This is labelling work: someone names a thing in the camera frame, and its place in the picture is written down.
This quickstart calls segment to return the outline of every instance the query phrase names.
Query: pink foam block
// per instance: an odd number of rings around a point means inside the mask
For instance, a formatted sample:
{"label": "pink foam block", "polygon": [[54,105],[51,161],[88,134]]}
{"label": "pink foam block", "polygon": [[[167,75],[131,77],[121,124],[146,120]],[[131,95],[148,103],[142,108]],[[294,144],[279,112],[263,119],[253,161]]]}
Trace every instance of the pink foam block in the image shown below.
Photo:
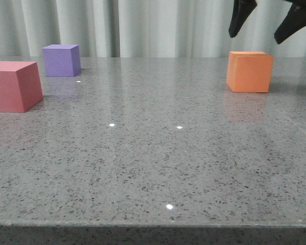
{"label": "pink foam block", "polygon": [[0,112],[26,112],[42,99],[36,62],[0,61]]}

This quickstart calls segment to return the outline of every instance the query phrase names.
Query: granite countertop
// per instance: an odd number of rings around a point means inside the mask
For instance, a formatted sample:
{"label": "granite countertop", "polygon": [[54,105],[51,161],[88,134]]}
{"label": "granite countertop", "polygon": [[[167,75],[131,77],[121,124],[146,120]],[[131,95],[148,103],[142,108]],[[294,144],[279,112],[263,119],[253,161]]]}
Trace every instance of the granite countertop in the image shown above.
{"label": "granite countertop", "polygon": [[232,93],[227,58],[83,58],[0,113],[0,225],[306,227],[306,59]]}

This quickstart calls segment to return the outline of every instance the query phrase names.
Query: purple cube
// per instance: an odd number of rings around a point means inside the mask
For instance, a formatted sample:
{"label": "purple cube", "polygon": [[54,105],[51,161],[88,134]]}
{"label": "purple cube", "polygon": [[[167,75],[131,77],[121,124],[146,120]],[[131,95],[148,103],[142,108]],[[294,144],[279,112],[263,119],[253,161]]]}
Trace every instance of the purple cube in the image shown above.
{"label": "purple cube", "polygon": [[74,77],[81,71],[78,45],[52,44],[42,50],[47,77]]}

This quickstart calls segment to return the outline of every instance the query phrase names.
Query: curtain fold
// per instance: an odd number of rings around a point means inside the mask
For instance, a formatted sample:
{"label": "curtain fold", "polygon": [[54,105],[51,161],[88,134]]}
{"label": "curtain fold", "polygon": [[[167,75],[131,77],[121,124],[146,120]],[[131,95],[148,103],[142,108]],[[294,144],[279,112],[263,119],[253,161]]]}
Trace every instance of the curtain fold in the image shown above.
{"label": "curtain fold", "polygon": [[61,43],[93,57],[306,57],[306,27],[281,45],[273,38],[291,4],[257,2],[231,39],[232,0],[0,0],[0,56],[41,56]]}

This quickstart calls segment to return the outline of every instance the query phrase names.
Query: foam block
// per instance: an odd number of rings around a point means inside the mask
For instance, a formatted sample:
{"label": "foam block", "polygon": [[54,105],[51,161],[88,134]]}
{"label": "foam block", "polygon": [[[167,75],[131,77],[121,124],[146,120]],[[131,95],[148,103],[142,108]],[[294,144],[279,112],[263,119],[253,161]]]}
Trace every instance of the foam block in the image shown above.
{"label": "foam block", "polygon": [[74,77],[81,71],[78,45],[52,44],[42,48],[48,77]]}
{"label": "foam block", "polygon": [[0,61],[0,112],[26,112],[42,99],[36,62]]}
{"label": "foam block", "polygon": [[268,92],[273,57],[265,52],[230,52],[226,83],[233,92]]}

